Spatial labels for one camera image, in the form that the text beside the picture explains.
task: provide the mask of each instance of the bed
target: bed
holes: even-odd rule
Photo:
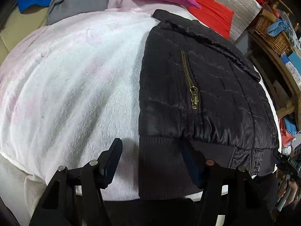
[[[23,39],[3,62],[0,106],[1,109],[5,106],[5,111],[0,111],[0,118],[5,121],[0,124],[0,142],[6,145],[0,148],[0,161],[4,164],[3,184],[8,184],[3,186],[0,196],[6,193],[16,196],[4,202],[23,225],[27,225],[28,215],[32,215],[59,165],[70,169],[81,167],[97,158],[115,137],[123,140],[124,151],[103,198],[139,198],[139,73],[148,32],[158,24],[151,15],[158,8],[196,19],[174,4],[109,0],[108,9],[103,12],[79,14],[39,28]],[[95,64],[97,60],[102,62],[101,66]],[[73,74],[77,76],[70,82]],[[69,87],[72,84],[83,88],[74,92]],[[260,84],[280,137],[275,108],[262,80]],[[62,98],[68,100],[63,105]],[[40,108],[46,102],[50,104]],[[93,121],[99,109],[101,115]],[[100,135],[96,135],[95,130],[100,129]],[[13,187],[11,178],[17,181]],[[20,198],[23,188],[25,206],[16,208],[13,201],[23,201]],[[197,200],[201,193],[187,197]]]

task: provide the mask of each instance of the beige fabric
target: beige fabric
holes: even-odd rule
[[[22,39],[46,25],[47,9],[47,7],[31,6],[21,14],[18,7],[14,7],[0,29],[0,65]]]

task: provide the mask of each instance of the black jacket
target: black jacket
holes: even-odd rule
[[[272,110],[253,65],[198,21],[156,10],[140,74],[139,195],[198,192],[179,149],[192,140],[207,159],[251,175],[273,171],[279,147]]]

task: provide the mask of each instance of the zipper pull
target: zipper pull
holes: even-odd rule
[[[192,101],[192,108],[194,110],[198,109],[199,97],[198,97],[198,89],[195,86],[190,87],[191,93],[191,101]]]

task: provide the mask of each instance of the jacket pocket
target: jacket pocket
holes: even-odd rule
[[[185,77],[186,77],[186,80],[187,80],[188,86],[189,86],[192,109],[193,110],[198,110],[198,104],[199,104],[198,87],[194,83],[194,81],[192,80],[192,77],[191,77],[191,74],[190,74],[190,71],[189,71],[189,62],[188,62],[186,54],[183,50],[181,51],[181,57],[182,57],[182,64],[183,64],[184,74],[185,74]]]

